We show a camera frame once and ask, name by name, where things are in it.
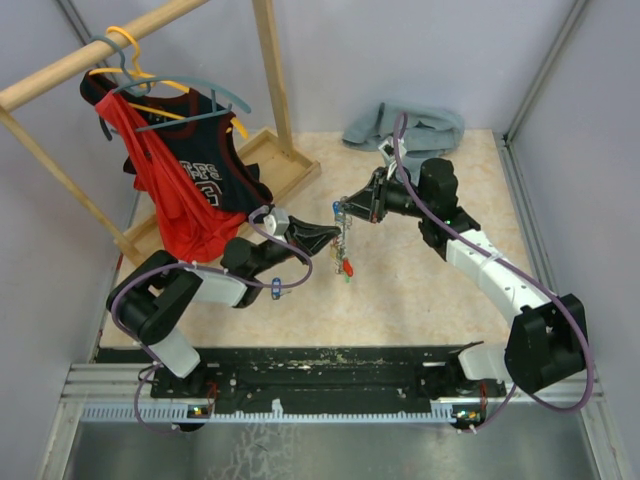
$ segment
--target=wooden rod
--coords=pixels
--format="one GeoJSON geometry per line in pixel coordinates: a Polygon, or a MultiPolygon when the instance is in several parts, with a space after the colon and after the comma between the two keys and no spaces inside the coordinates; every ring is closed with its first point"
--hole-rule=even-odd
{"type": "Polygon", "coordinates": [[[44,151],[44,149],[38,145],[38,142],[29,135],[29,132],[2,106],[0,106],[0,122],[18,139],[22,145],[25,146],[31,154],[58,180],[69,192],[73,195],[82,206],[84,206],[89,212],[96,217],[96,219],[106,227],[107,230],[118,241],[122,252],[132,260],[144,261],[142,253],[131,243],[118,228],[111,223],[111,220],[102,213],[102,211],[91,201],[91,199],[84,193],[78,185],[74,183],[71,178],[64,173],[56,161],[44,151]]]}
{"type": "MultiPolygon", "coordinates": [[[[139,40],[206,2],[207,0],[171,0],[123,28],[139,40]]],[[[129,45],[129,41],[119,33],[113,32],[106,36],[121,47],[129,45]]],[[[0,105],[11,112],[113,53],[114,50],[106,43],[92,42],[2,90],[0,105]]]]}
{"type": "Polygon", "coordinates": [[[273,11],[273,0],[253,0],[253,13],[256,17],[256,27],[262,48],[262,60],[267,74],[271,108],[276,120],[279,144],[283,152],[291,156],[294,154],[293,137],[291,136],[291,121],[289,120],[289,106],[287,92],[284,85],[282,59],[280,58],[280,44],[273,11]]]}

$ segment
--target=marble tabletop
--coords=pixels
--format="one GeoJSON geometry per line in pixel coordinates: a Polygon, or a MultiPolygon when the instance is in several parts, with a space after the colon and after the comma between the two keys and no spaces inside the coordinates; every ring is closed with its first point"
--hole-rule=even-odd
{"type": "MultiPolygon", "coordinates": [[[[382,165],[377,152],[345,148],[339,133],[302,133],[295,143],[320,162],[322,174],[280,206],[307,222],[333,224],[333,201],[362,188],[382,165]]],[[[496,247],[530,271],[492,132],[467,131],[460,147],[444,157],[454,163],[460,205],[496,247]]],[[[136,216],[144,218],[150,209],[149,198],[143,196],[136,216]]],[[[507,325],[496,308],[424,244],[417,222],[395,214],[377,225],[354,218],[347,236],[355,271],[350,283],[335,274],[326,248],[314,257],[309,281],[280,300],[272,300],[266,291],[246,309],[192,303],[179,328],[200,347],[442,345],[506,339],[507,325]]],[[[257,235],[251,239],[260,241],[257,235]]],[[[305,269],[289,260],[260,279],[270,283],[278,276],[287,283],[305,269]]],[[[125,259],[120,278],[129,272],[125,259]]],[[[132,341],[109,318],[100,345],[130,347],[132,341]]]]}

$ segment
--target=wooden frame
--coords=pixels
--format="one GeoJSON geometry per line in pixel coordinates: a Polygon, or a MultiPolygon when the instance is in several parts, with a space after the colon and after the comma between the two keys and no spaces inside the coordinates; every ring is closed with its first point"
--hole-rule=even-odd
{"type": "MultiPolygon", "coordinates": [[[[136,39],[143,38],[207,1],[170,0],[128,23],[124,29],[136,39]]],[[[271,188],[275,201],[282,201],[317,176],[320,165],[293,146],[273,0],[253,0],[253,8],[278,135],[263,129],[241,147],[238,153],[243,161],[257,162],[265,167],[261,180],[271,188]],[[274,172],[271,177],[272,181],[278,182],[278,188],[270,185],[268,171],[274,172]]],[[[121,47],[129,45],[129,41],[118,33],[107,34],[107,37],[121,47]]],[[[90,43],[0,91],[0,122],[113,235],[122,253],[135,265],[139,265],[151,252],[141,251],[137,245],[142,238],[157,231],[155,215],[126,232],[121,232],[10,113],[113,53],[114,50],[104,42],[90,43]]]]}

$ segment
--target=blue hanger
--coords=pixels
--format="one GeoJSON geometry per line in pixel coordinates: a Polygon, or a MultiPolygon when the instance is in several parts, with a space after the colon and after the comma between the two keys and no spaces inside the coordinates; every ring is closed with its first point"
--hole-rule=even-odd
{"type": "MultiPolygon", "coordinates": [[[[122,70],[122,73],[129,79],[130,82],[135,82],[136,81],[136,79],[133,78],[133,76],[127,70],[127,67],[126,67],[127,56],[122,51],[122,48],[120,48],[120,45],[118,45],[116,42],[111,40],[109,37],[105,37],[104,35],[94,35],[89,40],[92,41],[92,42],[95,41],[95,40],[99,40],[101,42],[106,43],[111,48],[113,48],[115,50],[115,52],[118,55],[120,55],[120,70],[122,70]]],[[[137,83],[136,85],[141,85],[143,83],[146,83],[146,82],[143,81],[143,82],[137,83]]],[[[146,83],[146,88],[143,88],[143,89],[130,88],[131,86],[132,85],[128,85],[127,84],[126,87],[125,87],[125,90],[126,90],[127,93],[133,95],[134,97],[142,97],[144,95],[147,95],[151,91],[151,85],[149,83],[146,83]]]]}
{"type": "Polygon", "coordinates": [[[136,129],[137,132],[143,132],[145,130],[155,130],[157,128],[170,127],[172,125],[180,125],[181,123],[188,123],[195,120],[203,120],[205,118],[217,117],[219,115],[224,115],[226,113],[229,113],[232,107],[231,103],[227,106],[226,109],[218,110],[218,105],[216,103],[216,92],[219,92],[225,97],[227,97],[229,100],[235,103],[243,112],[251,113],[251,107],[244,100],[242,100],[240,97],[236,96],[235,94],[231,93],[226,88],[223,88],[220,85],[217,85],[213,82],[209,82],[207,80],[202,80],[200,78],[189,77],[184,75],[158,75],[155,77],[144,78],[142,80],[132,80],[130,83],[127,83],[125,85],[120,85],[118,88],[114,89],[113,93],[118,93],[122,90],[125,90],[130,87],[134,87],[136,85],[141,85],[143,83],[149,84],[149,83],[160,82],[162,80],[172,80],[174,82],[192,83],[194,85],[209,87],[211,89],[211,103],[212,103],[213,111],[210,113],[203,113],[201,115],[194,115],[192,117],[185,117],[182,120],[171,120],[169,122],[163,122],[157,125],[147,125],[146,127],[141,127],[136,129]]]}

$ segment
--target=wooden tray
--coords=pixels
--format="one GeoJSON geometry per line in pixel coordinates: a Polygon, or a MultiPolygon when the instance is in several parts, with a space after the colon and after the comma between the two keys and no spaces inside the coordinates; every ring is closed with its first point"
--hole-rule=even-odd
{"type": "MultiPolygon", "coordinates": [[[[238,155],[245,165],[260,165],[260,181],[273,193],[275,204],[295,195],[299,188],[304,188],[320,175],[320,164],[299,150],[295,149],[290,157],[285,155],[278,137],[268,128],[263,128],[242,145],[238,149],[238,155]]],[[[249,229],[247,223],[243,224],[238,229],[238,236],[246,235],[249,229]]],[[[135,245],[135,256],[129,255],[118,239],[114,242],[135,266],[139,266],[149,255],[163,248],[155,214],[133,225],[124,232],[124,236],[135,245]]]]}

